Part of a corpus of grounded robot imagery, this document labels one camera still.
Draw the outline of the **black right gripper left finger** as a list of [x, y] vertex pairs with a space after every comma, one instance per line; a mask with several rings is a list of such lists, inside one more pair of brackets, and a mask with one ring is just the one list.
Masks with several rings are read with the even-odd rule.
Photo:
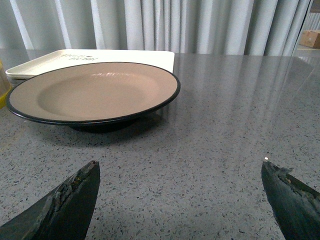
[[0, 227], [2, 240], [83, 240], [100, 186], [99, 162], [91, 161], [31, 207]]

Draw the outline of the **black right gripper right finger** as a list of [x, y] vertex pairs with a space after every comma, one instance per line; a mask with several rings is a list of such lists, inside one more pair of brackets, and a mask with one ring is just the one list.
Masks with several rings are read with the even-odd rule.
[[320, 193], [270, 161], [261, 167], [261, 179], [276, 222], [287, 240], [320, 238]]

